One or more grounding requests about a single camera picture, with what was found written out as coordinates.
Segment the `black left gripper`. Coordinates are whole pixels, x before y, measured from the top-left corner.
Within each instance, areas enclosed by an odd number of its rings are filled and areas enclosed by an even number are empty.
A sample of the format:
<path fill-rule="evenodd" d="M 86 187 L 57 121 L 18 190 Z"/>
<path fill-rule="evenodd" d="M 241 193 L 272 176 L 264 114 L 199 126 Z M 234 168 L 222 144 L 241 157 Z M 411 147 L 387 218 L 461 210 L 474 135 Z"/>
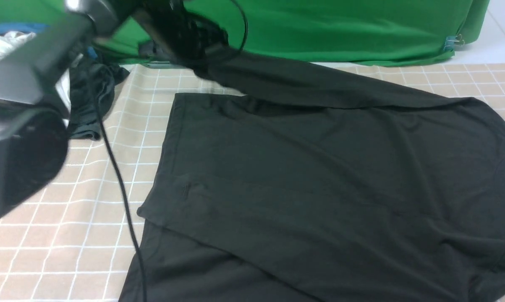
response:
<path fill-rule="evenodd" d="M 227 31 L 187 11 L 182 0 L 143 0 L 133 19 L 150 36 L 138 44 L 142 58 L 193 68 L 228 58 Z"/>

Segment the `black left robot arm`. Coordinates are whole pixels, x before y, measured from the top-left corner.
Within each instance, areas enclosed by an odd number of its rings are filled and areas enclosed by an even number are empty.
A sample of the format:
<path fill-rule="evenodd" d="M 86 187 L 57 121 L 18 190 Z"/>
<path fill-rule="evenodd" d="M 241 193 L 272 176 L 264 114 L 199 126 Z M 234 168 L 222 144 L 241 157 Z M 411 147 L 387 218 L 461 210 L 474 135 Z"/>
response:
<path fill-rule="evenodd" d="M 172 63 L 195 68 L 224 60 L 211 48 L 227 46 L 227 33 L 181 0 L 68 0 L 66 8 L 66 16 L 0 60 L 0 218 L 62 169 L 70 111 L 55 85 L 93 40 L 111 37 L 133 17 Z"/>

